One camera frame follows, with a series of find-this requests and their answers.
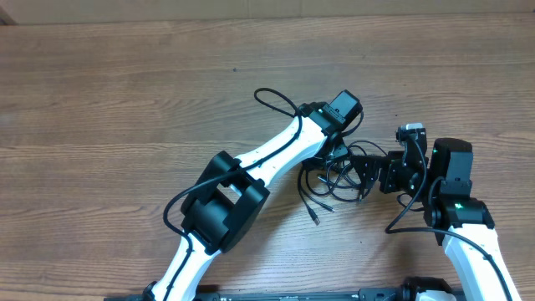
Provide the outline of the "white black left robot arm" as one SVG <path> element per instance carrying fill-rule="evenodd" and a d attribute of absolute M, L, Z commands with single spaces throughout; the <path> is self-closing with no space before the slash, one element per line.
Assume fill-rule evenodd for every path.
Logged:
<path fill-rule="evenodd" d="M 204 273 L 245 236 L 265 204 L 270 184 L 311 160 L 334 158 L 351 122 L 364 118 L 360 100 L 348 90 L 331 102 L 295 105 L 291 124 L 265 144 L 233 157 L 215 155 L 197 182 L 165 206 L 163 222 L 181 238 L 164 276 L 149 284 L 141 299 L 192 300 Z"/>

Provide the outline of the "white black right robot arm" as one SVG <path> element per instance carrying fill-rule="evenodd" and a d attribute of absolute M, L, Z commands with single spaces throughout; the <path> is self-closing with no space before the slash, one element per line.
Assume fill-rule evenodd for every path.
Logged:
<path fill-rule="evenodd" d="M 496 223 L 487 205 L 471 196 L 472 146 L 464 140 L 437 139 L 431 149 L 417 134 L 400 135 L 402 150 L 350 160 L 360 182 L 380 183 L 384 194 L 410 196 L 403 213 L 422 205 L 423 227 L 399 227 L 396 217 L 388 234 L 432 233 L 443 248 L 468 300 L 518 300 L 498 243 Z"/>

